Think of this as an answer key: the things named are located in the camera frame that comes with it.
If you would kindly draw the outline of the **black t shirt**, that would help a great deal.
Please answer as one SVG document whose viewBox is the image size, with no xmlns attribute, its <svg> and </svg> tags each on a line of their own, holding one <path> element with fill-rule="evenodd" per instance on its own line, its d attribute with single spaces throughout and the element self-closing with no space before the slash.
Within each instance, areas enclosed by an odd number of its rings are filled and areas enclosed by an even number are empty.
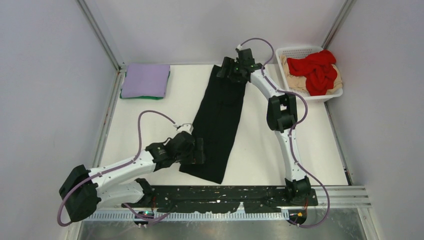
<svg viewBox="0 0 424 240">
<path fill-rule="evenodd" d="M 193 136 L 203 139 L 205 162 L 181 165 L 179 171 L 221 184 L 232 151 L 246 92 L 244 83 L 217 77 L 214 65 L 203 99 L 193 120 Z"/>
</svg>

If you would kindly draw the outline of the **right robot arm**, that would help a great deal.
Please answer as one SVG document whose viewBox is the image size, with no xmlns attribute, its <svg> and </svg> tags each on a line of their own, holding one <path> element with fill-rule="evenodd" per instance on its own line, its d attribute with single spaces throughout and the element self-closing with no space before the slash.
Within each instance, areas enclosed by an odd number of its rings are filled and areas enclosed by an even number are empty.
<svg viewBox="0 0 424 240">
<path fill-rule="evenodd" d="M 217 77 L 235 84 L 251 83 L 267 99 L 266 123 L 276 135 L 284 161 L 284 197 L 291 205 L 299 205 L 312 188 L 306 171 L 301 167 L 297 147 L 296 96 L 276 85 L 264 66 L 255 62 L 251 49 L 238 50 L 237 54 L 236 58 L 223 58 Z"/>
</svg>

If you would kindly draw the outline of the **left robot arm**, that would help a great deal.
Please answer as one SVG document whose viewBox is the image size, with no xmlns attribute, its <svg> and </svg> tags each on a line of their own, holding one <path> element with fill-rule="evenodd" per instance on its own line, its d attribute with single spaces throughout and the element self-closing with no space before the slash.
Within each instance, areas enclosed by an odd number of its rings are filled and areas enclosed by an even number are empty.
<svg viewBox="0 0 424 240">
<path fill-rule="evenodd" d="M 154 199 L 153 187 L 141 175 L 169 168 L 173 164 L 202 165 L 206 161 L 205 141 L 187 131 L 178 132 L 164 142 L 154 142 L 135 156 L 117 163 L 87 169 L 72 169 L 59 189 L 62 199 L 58 223 L 65 210 L 71 223 L 90 217 L 96 210 L 124 204 L 148 207 Z"/>
</svg>

